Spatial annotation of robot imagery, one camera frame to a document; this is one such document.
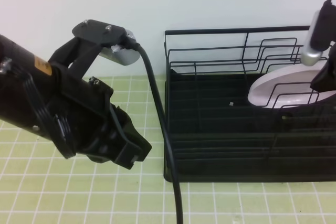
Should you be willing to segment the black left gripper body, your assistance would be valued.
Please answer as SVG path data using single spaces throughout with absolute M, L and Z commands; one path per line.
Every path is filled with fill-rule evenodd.
M 49 101 L 61 132 L 58 149 L 65 158 L 83 154 L 96 163 L 131 163 L 131 120 L 110 102 L 113 89 L 93 77 L 88 82 L 62 77 Z

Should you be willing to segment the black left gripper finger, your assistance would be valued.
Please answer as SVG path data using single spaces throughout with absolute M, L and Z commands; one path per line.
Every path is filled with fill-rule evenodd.
M 133 125 L 125 125 L 122 137 L 117 134 L 114 142 L 114 151 L 116 152 L 114 163 L 131 169 L 135 162 L 143 162 L 152 145 L 133 127 Z

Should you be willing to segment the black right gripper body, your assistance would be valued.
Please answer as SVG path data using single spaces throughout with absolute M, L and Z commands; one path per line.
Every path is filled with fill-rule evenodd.
M 329 58 L 310 83 L 316 92 L 335 91 L 335 44 L 329 50 Z

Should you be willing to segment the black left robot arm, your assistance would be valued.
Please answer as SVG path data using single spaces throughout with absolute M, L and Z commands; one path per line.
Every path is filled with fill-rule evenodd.
M 1 119 L 52 141 L 64 158 L 81 154 L 126 169 L 145 160 L 151 144 L 112 95 L 103 81 L 84 81 L 1 37 Z

